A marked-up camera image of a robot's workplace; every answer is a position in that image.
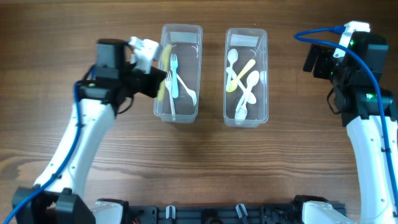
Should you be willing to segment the clear thin plastic fork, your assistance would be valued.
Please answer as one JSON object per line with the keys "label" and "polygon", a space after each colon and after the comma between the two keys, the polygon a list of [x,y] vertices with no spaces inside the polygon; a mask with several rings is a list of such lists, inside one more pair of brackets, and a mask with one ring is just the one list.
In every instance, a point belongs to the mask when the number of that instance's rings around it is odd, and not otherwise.
{"label": "clear thin plastic fork", "polygon": [[186,86],[185,82],[180,78],[179,74],[177,74],[177,79],[182,84],[182,86],[184,87],[184,89],[187,92],[187,94],[191,97],[191,99],[193,101],[193,105],[196,106],[197,105],[197,94],[196,94],[196,92],[191,90],[191,89],[189,89],[189,87]]}

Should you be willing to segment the white plastic fork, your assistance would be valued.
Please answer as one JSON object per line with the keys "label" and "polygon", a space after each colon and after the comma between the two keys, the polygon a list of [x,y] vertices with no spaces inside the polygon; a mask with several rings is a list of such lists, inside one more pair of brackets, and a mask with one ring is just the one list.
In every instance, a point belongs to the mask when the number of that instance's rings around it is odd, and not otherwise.
{"label": "white plastic fork", "polygon": [[178,58],[176,54],[171,54],[170,56],[170,68],[172,71],[172,97],[178,98],[178,78],[177,78],[177,68],[178,68]]}

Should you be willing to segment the bent white fork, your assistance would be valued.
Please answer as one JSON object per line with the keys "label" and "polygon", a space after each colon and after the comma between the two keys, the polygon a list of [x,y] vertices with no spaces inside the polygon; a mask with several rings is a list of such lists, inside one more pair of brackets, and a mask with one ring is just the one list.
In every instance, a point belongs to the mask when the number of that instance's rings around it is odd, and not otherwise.
{"label": "bent white fork", "polygon": [[170,110],[172,114],[172,119],[175,121],[175,106],[174,99],[172,97],[172,75],[170,72],[167,72],[167,76],[165,78],[165,87],[169,92]]}

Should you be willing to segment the yellow plastic spoon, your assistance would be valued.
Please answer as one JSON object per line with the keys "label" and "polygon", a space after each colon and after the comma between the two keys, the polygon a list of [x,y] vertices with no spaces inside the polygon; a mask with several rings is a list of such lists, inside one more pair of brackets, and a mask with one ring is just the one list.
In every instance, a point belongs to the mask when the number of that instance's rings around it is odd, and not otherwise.
{"label": "yellow plastic spoon", "polygon": [[245,90],[245,87],[241,83],[241,78],[256,64],[254,59],[250,59],[244,68],[240,71],[240,73],[230,81],[230,84],[227,84],[226,91],[233,92],[237,87],[240,87],[242,90]]}

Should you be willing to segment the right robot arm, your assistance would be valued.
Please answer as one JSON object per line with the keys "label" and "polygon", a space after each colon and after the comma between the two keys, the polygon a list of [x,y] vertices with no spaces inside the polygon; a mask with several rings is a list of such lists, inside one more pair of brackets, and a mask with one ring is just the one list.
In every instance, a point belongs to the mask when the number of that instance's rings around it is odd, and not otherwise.
{"label": "right robot arm", "polygon": [[397,106],[379,87],[386,44],[355,42],[343,59],[313,44],[303,69],[331,81],[334,114],[341,115],[356,159],[361,223],[397,223]]}

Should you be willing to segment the white plastic spoon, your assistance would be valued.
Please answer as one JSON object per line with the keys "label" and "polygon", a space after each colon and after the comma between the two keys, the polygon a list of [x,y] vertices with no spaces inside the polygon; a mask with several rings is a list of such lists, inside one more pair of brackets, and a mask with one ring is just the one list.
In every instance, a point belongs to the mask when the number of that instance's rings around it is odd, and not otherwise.
{"label": "white plastic spoon", "polygon": [[232,77],[234,74],[233,65],[238,60],[238,51],[236,49],[231,49],[228,52],[227,59],[229,62],[229,67],[227,68],[228,76],[227,76],[227,82],[226,82],[226,90],[229,90],[229,87],[230,87],[231,81],[232,81]]}
{"label": "white plastic spoon", "polygon": [[[231,67],[228,67],[228,68],[226,69],[226,73],[227,73],[228,75],[231,75],[233,78],[236,78],[236,77],[237,77],[237,74],[235,73],[235,71],[234,71]],[[239,81],[238,86],[240,87],[240,89],[241,89],[242,92],[243,92],[243,95],[242,95],[242,97],[239,99],[239,102],[238,102],[238,107],[240,107],[240,106],[243,104],[244,99],[245,99],[246,88],[245,88],[245,86],[242,84],[241,81]],[[248,98],[248,103],[249,103],[249,104],[256,104],[256,102],[257,102],[256,97],[254,96],[253,93],[250,93],[250,96],[249,96],[249,98]]]}

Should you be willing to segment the beige plastic fork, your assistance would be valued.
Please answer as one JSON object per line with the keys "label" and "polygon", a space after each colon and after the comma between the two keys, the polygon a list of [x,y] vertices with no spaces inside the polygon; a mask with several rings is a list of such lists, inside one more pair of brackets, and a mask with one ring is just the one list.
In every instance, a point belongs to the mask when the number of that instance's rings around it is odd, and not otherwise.
{"label": "beige plastic fork", "polygon": [[[162,51],[162,56],[161,56],[162,70],[165,72],[168,72],[168,70],[169,70],[171,49],[172,49],[171,45],[166,45]],[[158,101],[163,101],[164,91],[165,91],[165,80],[163,80],[160,83],[160,88],[158,90],[158,95],[157,95]]]}

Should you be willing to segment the white spoon with long handle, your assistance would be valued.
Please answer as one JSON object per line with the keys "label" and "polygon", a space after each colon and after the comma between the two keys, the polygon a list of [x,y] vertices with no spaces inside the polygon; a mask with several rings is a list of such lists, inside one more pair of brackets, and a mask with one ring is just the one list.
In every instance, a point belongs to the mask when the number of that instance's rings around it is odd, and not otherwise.
{"label": "white spoon with long handle", "polygon": [[252,93],[251,90],[255,85],[257,85],[258,81],[259,81],[259,72],[257,70],[251,72],[248,75],[248,77],[246,79],[247,87],[246,87],[246,92],[245,92],[245,99],[244,99],[243,104],[240,107],[237,106],[236,112],[238,112],[240,110],[240,108],[248,102],[250,93]]}

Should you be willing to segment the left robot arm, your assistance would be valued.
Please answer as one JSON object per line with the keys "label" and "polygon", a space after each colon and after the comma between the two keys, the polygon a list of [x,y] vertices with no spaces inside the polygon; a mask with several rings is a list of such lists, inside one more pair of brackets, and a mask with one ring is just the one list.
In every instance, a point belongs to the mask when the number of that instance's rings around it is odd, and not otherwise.
{"label": "left robot arm", "polygon": [[133,223],[125,200],[99,199],[88,207],[85,184],[100,142],[126,98],[158,94],[166,73],[152,66],[161,47],[149,39],[99,39],[96,62],[73,86],[72,112],[58,148],[31,188],[12,198],[18,223]]}

